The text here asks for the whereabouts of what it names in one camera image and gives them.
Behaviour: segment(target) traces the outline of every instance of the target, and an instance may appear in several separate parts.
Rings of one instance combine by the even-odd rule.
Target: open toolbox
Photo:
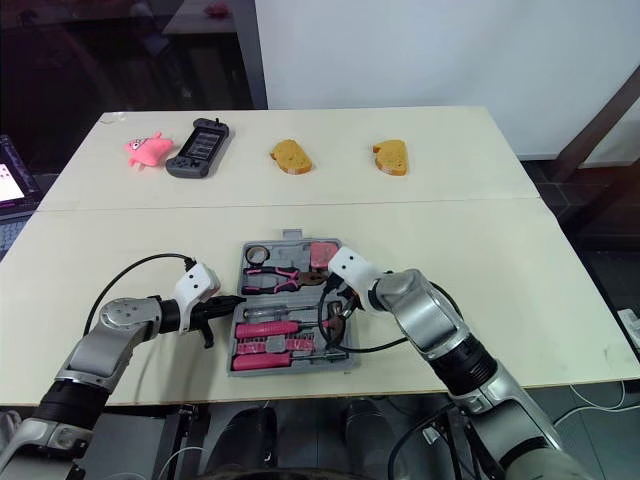
[[[318,328],[327,265],[340,246],[334,238],[303,238],[301,230],[284,230],[282,240],[243,246],[238,295],[247,301],[233,314],[227,359],[230,376],[357,366],[353,355],[328,349]],[[331,320],[346,303],[335,291],[329,293],[322,306],[323,325],[332,338],[341,338],[341,345],[354,348],[350,322],[341,324],[342,329]]]

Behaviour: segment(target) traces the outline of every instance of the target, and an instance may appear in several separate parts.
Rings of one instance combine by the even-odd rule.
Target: toast
[[[394,176],[407,174],[407,146],[402,140],[380,142],[373,146],[373,153],[376,154],[376,167],[384,173]]]
[[[307,173],[313,167],[311,159],[307,156],[302,147],[295,140],[283,140],[271,151],[278,166],[290,175],[301,175]]]

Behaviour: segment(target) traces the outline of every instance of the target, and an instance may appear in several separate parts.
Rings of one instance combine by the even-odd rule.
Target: pliers
[[[280,275],[288,280],[279,283],[273,287],[242,287],[242,295],[262,295],[274,294],[279,292],[297,292],[300,287],[320,285],[327,280],[325,273],[317,272],[301,272],[294,267],[257,267],[245,268],[242,273],[247,276],[251,275]]]

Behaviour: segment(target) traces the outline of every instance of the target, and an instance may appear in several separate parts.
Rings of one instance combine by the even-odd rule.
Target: table
[[[384,269],[421,269],[455,297],[477,337],[525,386],[640,376],[605,303],[538,198],[39,211],[0,264],[0,404],[40,400],[79,338],[90,303],[125,265],[152,252],[194,255],[216,270],[222,293],[230,294],[242,244],[280,238],[282,228],[340,238]],[[124,277],[109,298],[169,296],[181,274],[179,261],[150,263]],[[202,349],[198,334],[163,335],[136,349],[110,403],[443,389],[407,344],[362,355],[350,372],[229,378],[230,321],[212,324],[211,350]],[[391,317],[360,314],[354,325],[362,346],[399,335]]]
[[[232,134],[206,181],[131,168],[125,143],[156,131],[184,142],[198,117],[220,117]],[[315,164],[285,175],[270,158],[294,138]],[[373,144],[402,138],[409,175],[374,165]],[[336,205],[537,198],[538,192],[486,109],[416,107],[346,110],[124,112],[104,114],[40,210]]]

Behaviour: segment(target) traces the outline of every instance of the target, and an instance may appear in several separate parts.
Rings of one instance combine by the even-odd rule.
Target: pink plush pig
[[[141,138],[132,140],[125,145],[127,152],[131,154],[129,165],[134,166],[138,162],[144,168],[157,166],[164,156],[173,147],[173,141],[162,138],[162,133],[158,132],[151,138]]]

